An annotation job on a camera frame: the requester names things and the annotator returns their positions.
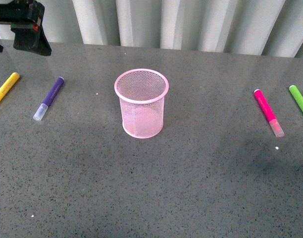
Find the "white curtain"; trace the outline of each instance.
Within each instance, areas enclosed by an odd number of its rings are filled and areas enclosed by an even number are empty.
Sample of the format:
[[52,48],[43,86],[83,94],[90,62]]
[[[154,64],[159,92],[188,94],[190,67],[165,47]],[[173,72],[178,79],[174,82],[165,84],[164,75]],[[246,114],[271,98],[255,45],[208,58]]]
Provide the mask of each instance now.
[[[303,58],[303,0],[39,2],[50,42]],[[0,38],[14,39],[9,26]]]

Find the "pink mesh pen holder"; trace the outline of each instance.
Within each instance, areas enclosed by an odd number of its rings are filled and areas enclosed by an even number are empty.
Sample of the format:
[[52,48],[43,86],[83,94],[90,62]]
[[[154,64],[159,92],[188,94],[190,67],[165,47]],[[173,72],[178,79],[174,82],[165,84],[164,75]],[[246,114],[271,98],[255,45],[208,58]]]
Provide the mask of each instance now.
[[163,126],[167,79],[157,71],[138,68],[120,75],[114,89],[120,98],[123,128],[135,138],[157,135]]

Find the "yellow marker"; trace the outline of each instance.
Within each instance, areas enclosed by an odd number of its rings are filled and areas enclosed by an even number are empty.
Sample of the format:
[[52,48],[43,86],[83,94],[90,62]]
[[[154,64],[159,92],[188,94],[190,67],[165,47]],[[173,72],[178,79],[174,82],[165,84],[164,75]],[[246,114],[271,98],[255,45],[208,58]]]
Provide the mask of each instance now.
[[2,85],[0,88],[0,101],[2,98],[6,95],[6,93],[13,87],[13,85],[16,83],[16,81],[19,79],[18,73],[13,73],[7,81]]

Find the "marker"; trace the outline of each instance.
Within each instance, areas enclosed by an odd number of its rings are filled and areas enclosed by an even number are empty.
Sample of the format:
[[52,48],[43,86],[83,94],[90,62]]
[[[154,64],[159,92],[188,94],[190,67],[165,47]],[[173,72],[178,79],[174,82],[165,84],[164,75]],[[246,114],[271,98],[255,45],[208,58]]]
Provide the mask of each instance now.
[[6,95],[6,93],[13,87],[13,85],[16,83],[16,81],[19,79],[18,73],[13,73],[7,81],[1,86],[0,88],[0,101],[3,99],[3,97]]
[[42,104],[39,106],[38,110],[36,111],[35,115],[33,116],[34,120],[41,120],[45,115],[48,107],[53,102],[54,98],[56,97],[57,93],[59,92],[60,88],[63,85],[63,78],[59,77],[56,80],[56,83],[52,86],[51,90],[43,100]]
[[298,103],[301,111],[303,112],[303,96],[300,93],[299,89],[296,85],[291,85],[289,87],[289,91],[291,92],[292,96],[294,97],[295,101]]
[[276,137],[283,137],[285,134],[284,134],[281,126],[279,125],[279,122],[278,122],[275,114],[272,112],[272,110],[271,110],[269,104],[267,103],[267,100],[265,99],[261,90],[256,89],[254,91],[254,95],[255,95],[261,109],[263,110],[267,120],[269,121],[269,124],[270,124],[272,130],[274,131]]

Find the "gray countertop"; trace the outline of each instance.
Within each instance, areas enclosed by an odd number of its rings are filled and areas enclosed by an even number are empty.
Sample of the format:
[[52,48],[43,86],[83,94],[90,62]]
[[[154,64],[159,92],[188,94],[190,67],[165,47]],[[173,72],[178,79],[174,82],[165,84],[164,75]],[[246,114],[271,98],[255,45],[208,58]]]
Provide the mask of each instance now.
[[[303,93],[303,59],[55,43],[43,57],[2,44],[0,86],[21,79],[0,102],[0,238],[303,237],[303,114],[288,90]],[[150,139],[122,128],[113,86],[133,68],[169,81]]]

